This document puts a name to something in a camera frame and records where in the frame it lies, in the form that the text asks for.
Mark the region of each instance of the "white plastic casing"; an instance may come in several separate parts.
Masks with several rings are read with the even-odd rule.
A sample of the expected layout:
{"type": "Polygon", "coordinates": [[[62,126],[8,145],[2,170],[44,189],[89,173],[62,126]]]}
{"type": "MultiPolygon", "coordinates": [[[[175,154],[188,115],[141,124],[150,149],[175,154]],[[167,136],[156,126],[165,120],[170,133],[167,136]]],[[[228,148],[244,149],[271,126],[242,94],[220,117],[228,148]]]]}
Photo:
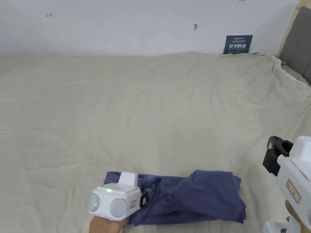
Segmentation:
{"type": "Polygon", "coordinates": [[[123,172],[119,183],[97,187],[92,191],[89,212],[111,221],[122,221],[138,211],[142,193],[137,187],[137,180],[138,175],[136,173],[123,172]],[[99,197],[99,203],[97,202],[98,197],[93,198],[94,194],[99,197]],[[95,203],[98,208],[93,208],[92,203],[95,203]]]}
{"type": "MultiPolygon", "coordinates": [[[[311,230],[311,137],[301,136],[295,141],[290,156],[277,159],[279,173],[273,177],[303,224],[311,230]]],[[[291,217],[289,223],[266,222],[263,231],[300,233],[300,225],[291,217]]]]}

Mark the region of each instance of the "blue sign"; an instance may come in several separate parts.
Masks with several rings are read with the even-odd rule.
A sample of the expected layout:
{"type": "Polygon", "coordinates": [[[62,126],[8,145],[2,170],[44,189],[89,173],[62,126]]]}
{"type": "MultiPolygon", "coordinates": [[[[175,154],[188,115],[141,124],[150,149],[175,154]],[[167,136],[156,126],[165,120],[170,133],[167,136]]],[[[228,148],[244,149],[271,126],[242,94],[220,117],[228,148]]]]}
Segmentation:
{"type": "Polygon", "coordinates": [[[224,54],[248,53],[252,38],[252,35],[227,36],[224,54]]]}

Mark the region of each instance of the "chinese characters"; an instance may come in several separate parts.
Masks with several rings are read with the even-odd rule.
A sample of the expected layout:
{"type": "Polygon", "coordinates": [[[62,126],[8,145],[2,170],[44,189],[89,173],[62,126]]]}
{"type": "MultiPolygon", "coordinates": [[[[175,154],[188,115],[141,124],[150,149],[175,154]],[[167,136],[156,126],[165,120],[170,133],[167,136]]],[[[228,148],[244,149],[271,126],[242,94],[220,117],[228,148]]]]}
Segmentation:
{"type": "Polygon", "coordinates": [[[246,44],[230,44],[229,48],[246,48],[246,44]]]}

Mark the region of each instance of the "black clip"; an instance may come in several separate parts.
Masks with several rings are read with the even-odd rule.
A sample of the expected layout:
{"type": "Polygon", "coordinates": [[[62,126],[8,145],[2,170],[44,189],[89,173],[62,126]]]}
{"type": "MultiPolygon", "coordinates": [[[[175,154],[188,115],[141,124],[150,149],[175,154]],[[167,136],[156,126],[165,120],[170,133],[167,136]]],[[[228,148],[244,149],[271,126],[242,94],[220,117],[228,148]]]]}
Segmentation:
{"type": "Polygon", "coordinates": [[[147,202],[147,193],[146,192],[142,192],[142,196],[140,198],[140,203],[139,206],[142,207],[146,204],[147,202]]]}
{"type": "Polygon", "coordinates": [[[278,175],[280,165],[277,163],[277,158],[282,154],[284,157],[289,157],[290,150],[293,147],[293,143],[287,140],[283,140],[277,136],[271,136],[267,143],[267,152],[263,160],[263,166],[268,172],[278,175]]]}

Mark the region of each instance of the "white robotic device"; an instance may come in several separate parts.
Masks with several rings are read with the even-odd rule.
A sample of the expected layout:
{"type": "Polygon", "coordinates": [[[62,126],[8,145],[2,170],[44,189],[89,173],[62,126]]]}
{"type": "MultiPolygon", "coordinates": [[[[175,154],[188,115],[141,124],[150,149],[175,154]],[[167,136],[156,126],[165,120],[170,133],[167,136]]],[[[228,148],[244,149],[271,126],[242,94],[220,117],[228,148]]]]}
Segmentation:
{"type": "Polygon", "coordinates": [[[146,195],[137,187],[138,174],[122,172],[118,183],[93,190],[89,212],[111,221],[122,221],[146,203],[146,195]]]}
{"type": "MultiPolygon", "coordinates": [[[[303,224],[311,230],[311,137],[298,137],[294,144],[270,137],[263,162],[275,178],[303,224]]],[[[300,233],[300,224],[291,216],[287,223],[266,222],[264,233],[300,233]]]]}

